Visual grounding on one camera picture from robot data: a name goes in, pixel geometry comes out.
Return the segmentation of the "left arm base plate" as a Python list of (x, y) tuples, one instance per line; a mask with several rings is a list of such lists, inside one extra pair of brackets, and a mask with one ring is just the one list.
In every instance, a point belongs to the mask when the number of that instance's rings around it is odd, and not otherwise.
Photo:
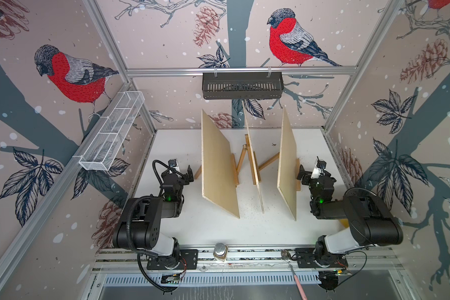
[(195, 270), (197, 262), (197, 249), (182, 249), (171, 256), (150, 257), (146, 268), (149, 271)]

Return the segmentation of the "plywood board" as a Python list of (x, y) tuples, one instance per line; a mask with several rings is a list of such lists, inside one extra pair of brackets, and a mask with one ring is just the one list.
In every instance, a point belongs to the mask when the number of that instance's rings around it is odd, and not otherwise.
[(201, 112), (202, 197), (230, 215), (240, 218), (240, 209), (228, 139), (212, 119)]
[(297, 147), (286, 109), (282, 110), (277, 188), (293, 220), (297, 220)]
[(250, 128), (248, 125), (248, 119), (247, 119), (246, 115), (244, 115), (244, 125), (245, 125), (246, 131), (247, 131), (246, 145), (247, 145), (247, 153), (249, 155), (249, 162), (251, 163), (252, 178), (253, 178), (254, 185), (257, 188), (257, 195), (258, 195), (258, 199), (259, 199), (259, 203), (260, 203), (261, 212), (262, 212), (262, 214), (264, 214), (265, 208), (264, 208), (263, 197), (262, 197), (261, 188), (260, 188), (258, 165), (257, 165), (257, 161), (256, 161), (255, 152), (253, 149), (251, 131), (250, 131)]

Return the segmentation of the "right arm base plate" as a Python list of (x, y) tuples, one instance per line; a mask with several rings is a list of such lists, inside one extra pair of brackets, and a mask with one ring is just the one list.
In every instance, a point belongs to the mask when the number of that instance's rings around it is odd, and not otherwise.
[(300, 269), (347, 268), (348, 262), (343, 254), (331, 254), (327, 251), (316, 253), (315, 248), (299, 247), (294, 250), (293, 258)]

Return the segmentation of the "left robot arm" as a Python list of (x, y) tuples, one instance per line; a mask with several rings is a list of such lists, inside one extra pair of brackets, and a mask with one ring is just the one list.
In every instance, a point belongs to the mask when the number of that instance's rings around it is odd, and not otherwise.
[(165, 164), (156, 159), (152, 170), (159, 183), (158, 195), (127, 200), (114, 229), (112, 245), (139, 256), (147, 255), (172, 268), (180, 263), (180, 244), (176, 238), (160, 233), (161, 221), (180, 216), (185, 203), (184, 187), (195, 177), (191, 167), (182, 173), (172, 161)]

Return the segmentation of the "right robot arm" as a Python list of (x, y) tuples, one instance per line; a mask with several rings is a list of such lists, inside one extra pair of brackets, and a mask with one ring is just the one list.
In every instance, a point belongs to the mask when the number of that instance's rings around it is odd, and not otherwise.
[(361, 187), (348, 189), (334, 199), (336, 179), (318, 161), (312, 171), (299, 167), (297, 180), (309, 188), (311, 214), (319, 220), (346, 220), (348, 227), (335, 234), (320, 236), (312, 252), (313, 261), (322, 268), (345, 266), (345, 256), (370, 246), (399, 245), (403, 230), (385, 202), (374, 192)]

